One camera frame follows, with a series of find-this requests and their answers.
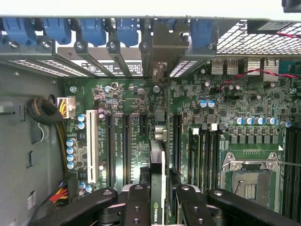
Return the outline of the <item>black RAM slot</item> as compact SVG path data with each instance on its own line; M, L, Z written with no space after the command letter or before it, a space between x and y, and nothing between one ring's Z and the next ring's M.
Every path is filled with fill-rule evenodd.
M285 140L285 162L292 162L293 160L293 145L294 145L294 133L290 130L286 130ZM285 164L284 173L284 197L283 197L283 210L282 213L285 217L291 218L291 188L292 188L292 166Z
M217 188L219 175L219 132L212 132L212 138L212 188Z
M294 142L293 162L301 165L301 130L296 131ZM301 166L295 166L293 168L293 175L293 219L297 222L301 222Z
M211 155L211 133L207 130L204 132L204 191L209 188L210 185L210 155Z

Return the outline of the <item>long black expansion slot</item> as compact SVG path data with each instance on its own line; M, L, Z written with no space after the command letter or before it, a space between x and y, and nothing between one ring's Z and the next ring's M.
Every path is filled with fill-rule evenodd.
M178 172L181 170L181 152L182 152L182 116L175 114L173 116L173 166Z
M122 115L123 137L123 182L131 183L131 117L129 114Z
M105 120L106 135L106 180L107 186L113 188L115 186L115 133L114 133L114 117L112 114L106 115Z

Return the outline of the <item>CPU socket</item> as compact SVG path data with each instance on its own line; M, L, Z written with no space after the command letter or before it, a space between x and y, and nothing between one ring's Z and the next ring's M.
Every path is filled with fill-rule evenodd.
M280 172L276 152L255 159L227 152L221 165L220 188L279 213Z

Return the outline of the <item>white PCI expansion slot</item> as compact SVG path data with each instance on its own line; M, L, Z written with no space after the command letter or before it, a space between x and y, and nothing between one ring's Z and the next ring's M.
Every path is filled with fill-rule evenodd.
M87 181L98 181L98 116L97 110L86 110L87 132Z

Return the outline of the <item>short black expansion slot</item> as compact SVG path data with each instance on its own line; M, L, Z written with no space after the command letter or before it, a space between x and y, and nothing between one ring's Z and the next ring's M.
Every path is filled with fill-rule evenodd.
M147 114L140 114L139 129L140 129L140 136L148 135L148 116L147 116Z

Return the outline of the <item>green motherboard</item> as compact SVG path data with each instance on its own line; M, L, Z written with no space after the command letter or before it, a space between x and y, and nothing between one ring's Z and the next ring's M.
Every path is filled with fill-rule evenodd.
M150 79L70 80L65 85L66 97L74 97L74 119L66 119L66 162L74 184L67 196L82 198L107 186L106 135L107 114L114 117L115 186L121 192L123 182L122 115L131 117L131 183L140 183L140 168L151 164L151 140L162 140L164 113L155 116L163 104L162 85ZM98 181L87 181L86 110L97 110L98 116ZM148 135L140 136L139 116L148 116ZM236 157L260 158L276 152L285 161L286 130L301 130L301 58L257 59L251 61L212 60L201 69L170 80L170 156L173 158L173 116L182 116L182 152L180 179L206 194L212 188L212 132L218 131L219 175L227 152ZM204 191L204 132L211 133L210 185ZM281 210L285 165L280 164ZM173 194L168 176L167 225L176 223L172 208Z

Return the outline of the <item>thin metal locking lever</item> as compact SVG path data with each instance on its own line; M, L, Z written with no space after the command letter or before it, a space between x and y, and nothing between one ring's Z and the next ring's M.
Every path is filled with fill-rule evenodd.
M292 162L284 162L284 161L278 161L278 163L284 164L284 165L295 166L295 167L301 167L301 163L292 163Z

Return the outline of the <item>white power connector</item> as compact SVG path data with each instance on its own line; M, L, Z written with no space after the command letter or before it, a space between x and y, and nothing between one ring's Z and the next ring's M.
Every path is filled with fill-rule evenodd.
M74 97L58 97L57 109L64 119L74 119L76 112Z

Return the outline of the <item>open black PC case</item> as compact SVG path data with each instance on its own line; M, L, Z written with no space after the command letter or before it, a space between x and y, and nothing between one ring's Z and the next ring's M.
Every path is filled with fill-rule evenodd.
M81 198L67 196L74 177L66 162L66 119L57 98L66 97L70 80L150 79L150 50L155 18L173 17L20 17L29 18L36 46L11 40L0 17L0 226L29 226ZM47 36L44 18L67 18L71 43ZM82 18L102 18L107 43L94 47L82 37ZM117 38L118 18L137 19L138 44L127 48ZM181 39L188 49L170 72L178 79L212 60L251 61L301 58L301 22L250 18L176 17L189 25ZM192 19L213 22L211 43L193 49Z

